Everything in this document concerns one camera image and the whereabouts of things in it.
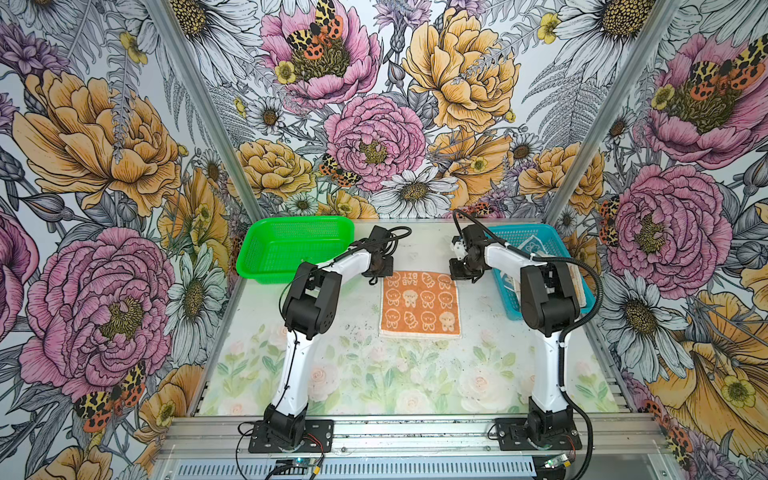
green plastic basket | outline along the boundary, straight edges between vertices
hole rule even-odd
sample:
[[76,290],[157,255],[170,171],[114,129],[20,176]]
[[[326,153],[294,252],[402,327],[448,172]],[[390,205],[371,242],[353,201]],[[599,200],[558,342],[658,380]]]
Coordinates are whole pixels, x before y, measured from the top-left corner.
[[355,240],[346,217],[279,217],[254,223],[237,256],[237,272],[259,283],[288,283],[302,262],[320,263]]

floral tablecloth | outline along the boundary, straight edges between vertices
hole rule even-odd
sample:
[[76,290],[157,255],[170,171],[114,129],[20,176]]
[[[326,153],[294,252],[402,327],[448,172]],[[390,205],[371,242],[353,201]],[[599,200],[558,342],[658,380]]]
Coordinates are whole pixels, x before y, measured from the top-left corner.
[[[429,224],[401,241],[396,269],[447,270],[440,245],[452,225]],[[367,233],[370,227],[358,225]],[[344,285],[331,329],[318,337],[310,380],[310,415],[519,413],[533,388],[533,337],[512,322],[491,275],[460,283],[461,339],[379,336],[382,287],[368,279]],[[281,285],[248,280],[198,415],[261,415],[280,381],[286,330],[277,311]],[[588,412],[616,412],[591,345],[572,334],[566,362],[571,397]]]

floral wallpaper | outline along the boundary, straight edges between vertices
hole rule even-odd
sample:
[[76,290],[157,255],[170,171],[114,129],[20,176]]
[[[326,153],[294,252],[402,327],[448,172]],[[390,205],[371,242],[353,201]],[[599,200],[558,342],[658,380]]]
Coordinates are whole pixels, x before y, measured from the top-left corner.
[[265,213],[376,219],[543,216],[654,0],[170,3]]
[[146,479],[237,279],[250,222],[132,8],[0,2],[8,478]]
[[597,203],[577,191],[555,225],[601,272],[600,331],[690,478],[768,478],[766,13],[682,3],[606,132]]

